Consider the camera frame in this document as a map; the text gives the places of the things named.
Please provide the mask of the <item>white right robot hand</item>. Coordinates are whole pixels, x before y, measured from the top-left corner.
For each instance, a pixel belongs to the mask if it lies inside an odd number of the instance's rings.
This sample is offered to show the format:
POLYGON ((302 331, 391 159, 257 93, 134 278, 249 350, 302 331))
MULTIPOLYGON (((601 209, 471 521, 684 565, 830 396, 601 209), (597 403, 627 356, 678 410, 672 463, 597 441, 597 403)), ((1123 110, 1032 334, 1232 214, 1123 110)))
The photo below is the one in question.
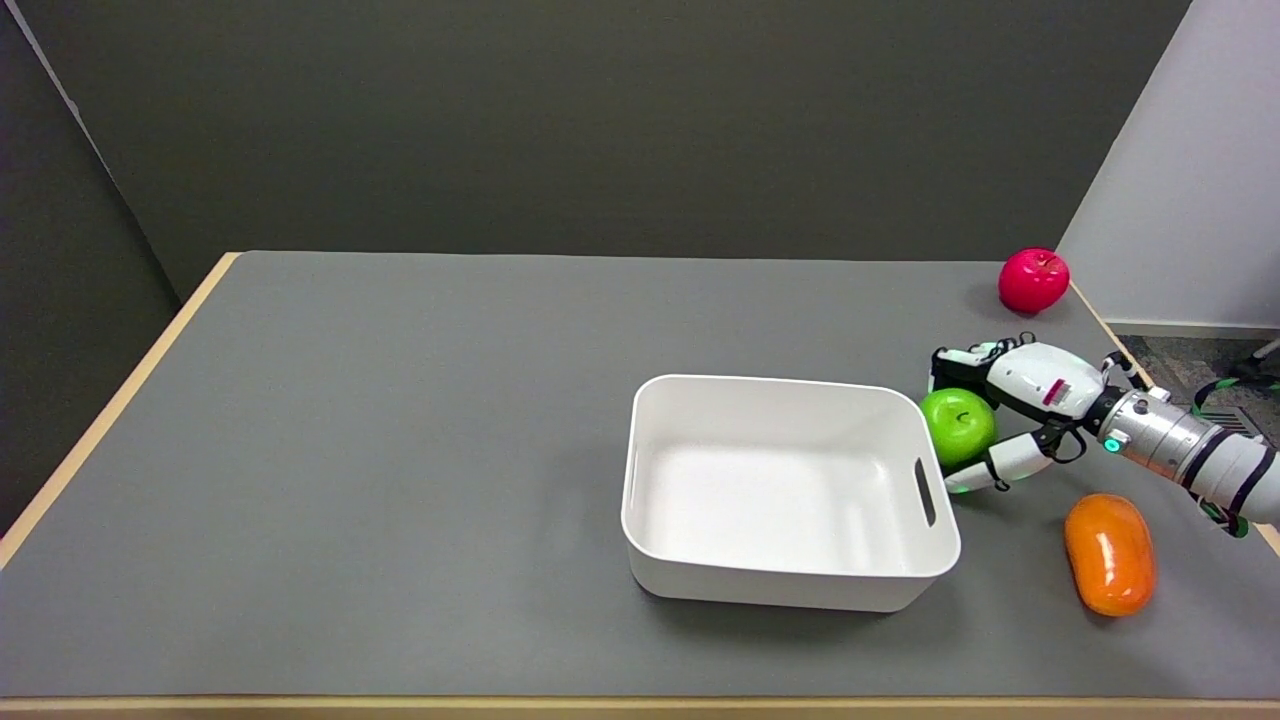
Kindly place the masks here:
POLYGON ((1084 433, 1097 434, 1103 415, 1125 395, 1111 382, 1114 370, 1125 375, 1132 389, 1151 387, 1124 351, 1112 351, 1093 366, 1030 332, 969 348, 937 348, 931 356, 931 391, 965 389, 993 410, 1006 407, 1038 423, 972 460, 945 465, 947 492, 1006 491, 1053 464, 1065 464, 1059 456, 1062 439, 1070 436, 1084 448, 1084 433))

